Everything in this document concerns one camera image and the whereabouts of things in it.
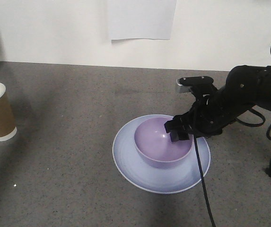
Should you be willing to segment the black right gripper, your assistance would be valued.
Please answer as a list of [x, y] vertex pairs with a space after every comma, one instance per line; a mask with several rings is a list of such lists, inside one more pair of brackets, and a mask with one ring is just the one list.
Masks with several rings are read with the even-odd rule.
[[190, 110], [176, 115], [164, 124], [172, 142], [189, 140], [189, 135], [208, 137], [220, 135], [222, 129], [241, 114], [241, 105], [231, 99], [226, 87], [211, 94], [192, 93], [196, 98]]

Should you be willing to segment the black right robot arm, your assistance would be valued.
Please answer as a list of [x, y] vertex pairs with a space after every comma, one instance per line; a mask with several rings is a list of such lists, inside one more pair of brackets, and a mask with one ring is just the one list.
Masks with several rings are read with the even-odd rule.
[[271, 111], [271, 67], [236, 66], [220, 89], [211, 77], [178, 79], [183, 92], [192, 93], [196, 101], [191, 109], [164, 124], [172, 141], [220, 135], [223, 128], [244, 112], [259, 106]]

